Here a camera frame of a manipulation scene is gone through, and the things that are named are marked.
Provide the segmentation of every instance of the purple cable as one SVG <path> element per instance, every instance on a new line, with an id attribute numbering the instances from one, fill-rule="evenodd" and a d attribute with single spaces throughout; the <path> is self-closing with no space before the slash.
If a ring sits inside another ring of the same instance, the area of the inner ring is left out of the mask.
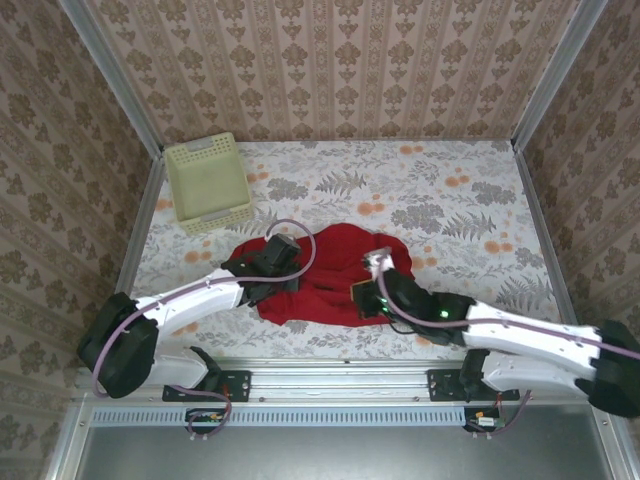
<path id="1" fill-rule="evenodd" d="M 220 420 L 220 423 L 213 430 L 211 430 L 207 434 L 202 434 L 201 435 L 201 434 L 196 433 L 196 432 L 193 431 L 193 421 L 198 417 L 203 417 L 203 416 L 207 415 L 207 412 L 194 413 L 193 415 L 191 415 L 189 417 L 189 423 L 187 423 L 187 430 L 189 431 L 189 433 L 194 438 L 202 438 L 205 435 L 206 436 L 215 435 L 220 430 L 222 430 L 224 428 L 225 424 L 229 421 L 229 418 L 231 417 L 231 410 L 232 410 L 233 407 L 231 405 L 231 400 L 229 400 L 224 395 L 220 395 L 219 393 L 215 393 L 215 392 L 201 392 L 199 390 L 190 390 L 188 388 L 183 388 L 183 387 L 181 387 L 179 385 L 171 385 L 171 388 L 173 388 L 173 389 L 175 389 L 175 390 L 177 390 L 179 392 L 186 393 L 187 395 L 197 395 L 197 396 L 200 396 L 200 397 L 217 398 L 218 400 L 222 400 L 226 404 L 225 412 L 224 412 L 224 416 L 222 417 L 222 420 Z"/>
<path id="2" fill-rule="evenodd" d="M 311 241 L 311 257 L 309 258 L 309 261 L 307 262 L 307 264 L 304 267 L 302 267 L 301 270 L 297 271 L 296 273 L 285 275 L 283 277 L 223 277 L 223 278 L 216 278 L 214 280 L 203 280 L 200 283 L 191 285 L 190 287 L 185 287 L 181 290 L 178 290 L 177 292 L 172 293 L 171 295 L 167 295 L 161 300 L 150 303 L 149 305 L 141 308 L 140 310 L 136 310 L 131 315 L 129 315 L 120 325 L 118 325 L 118 327 L 113 331 L 113 333 L 111 334 L 107 342 L 104 344 L 104 348 L 100 352 L 100 355 L 98 355 L 96 364 L 93 367 L 93 373 L 91 374 L 91 389 L 93 390 L 94 395 L 99 398 L 107 398 L 109 396 L 108 394 L 101 392 L 98 386 L 98 377 L 100 375 L 100 370 L 102 369 L 102 365 L 104 364 L 104 359 L 107 357 L 109 350 L 111 349 L 111 347 L 113 347 L 113 344 L 118 339 L 118 336 L 121 333 L 123 333 L 136 318 L 144 315 L 146 312 L 153 310 L 154 308 L 159 307 L 160 305 L 165 305 L 171 302 L 172 300 L 175 300 L 176 298 L 186 295 L 187 293 L 191 293 L 196 290 L 200 290 L 202 288 L 210 288 L 220 283 L 229 283 L 229 282 L 281 283 L 281 282 L 288 282 L 289 280 L 293 280 L 294 278 L 298 278 L 304 275 L 307 272 L 307 270 L 311 268 L 311 265 L 316 259 L 317 247 L 316 247 L 316 240 L 315 238 L 313 238 L 313 233 L 311 233 L 311 231 L 307 227 L 302 225 L 300 222 L 296 220 L 283 218 L 282 220 L 276 220 L 275 222 L 273 222 L 267 229 L 267 233 L 265 236 L 268 237 L 271 234 L 271 231 L 273 230 L 273 228 L 276 225 L 279 225 L 281 223 L 291 223 L 292 225 L 295 225 L 296 227 L 301 228 L 307 234 L 307 236 L 309 237 L 309 240 Z M 195 392 L 196 392 L 195 390 L 191 390 L 186 393 L 196 395 Z"/>
<path id="3" fill-rule="evenodd" d="M 384 283 L 384 275 L 382 270 L 382 260 L 380 261 L 380 266 L 378 267 L 378 286 L 380 287 L 380 292 L 384 299 L 388 302 L 389 307 L 393 312 L 405 320 L 415 323 L 416 325 L 422 325 L 424 327 L 429 328 L 459 328 L 459 327 L 467 327 L 469 325 L 503 325 L 504 327 L 518 327 L 524 330 L 529 330 L 530 332 L 542 333 L 545 335 L 550 335 L 552 337 L 562 338 L 564 340 L 568 340 L 570 342 L 576 342 L 576 344 L 581 345 L 591 345 L 593 347 L 597 347 L 601 350 L 608 350 L 613 353 L 617 353 L 618 355 L 623 355 L 625 357 L 633 358 L 634 360 L 640 361 L 640 353 L 634 352 L 632 350 L 627 350 L 626 348 L 616 347 L 615 345 L 609 345 L 608 343 L 599 342 L 597 340 L 591 340 L 590 338 L 582 338 L 578 335 L 572 335 L 570 333 L 565 332 L 556 332 L 555 330 L 550 330 L 544 327 L 538 327 L 537 325 L 529 325 L 527 323 L 521 323 L 514 320 L 507 319 L 497 319 L 497 318 L 473 318 L 471 320 L 457 320 L 453 322 L 435 322 L 428 320 L 421 320 L 419 318 L 413 317 L 408 313 L 403 312 L 400 308 L 394 303 L 394 301 L 389 296 L 389 291 L 387 290 L 387 286 Z"/>
<path id="4" fill-rule="evenodd" d="M 488 436 L 494 437 L 496 435 L 500 435 L 502 433 L 505 433 L 505 432 L 509 431 L 511 428 L 513 428 L 513 426 L 516 424 L 518 419 L 522 416 L 522 412 L 524 412 L 524 409 L 527 406 L 527 403 L 529 402 L 529 400 L 531 400 L 531 390 L 527 390 L 527 392 L 524 394 L 524 397 L 522 397 L 522 402 L 520 402 L 520 406 L 518 407 L 518 410 L 516 411 L 515 415 L 511 419 L 511 421 L 509 423 L 507 423 L 504 427 L 499 428 L 497 430 L 494 430 L 493 432 L 487 432 L 482 427 L 480 427 L 478 425 L 474 425 L 471 422 L 467 422 L 467 425 L 469 425 L 469 426 L 475 428 L 476 430 L 478 430 L 476 432 L 477 435 L 482 435 L 484 437 L 488 437 Z"/>

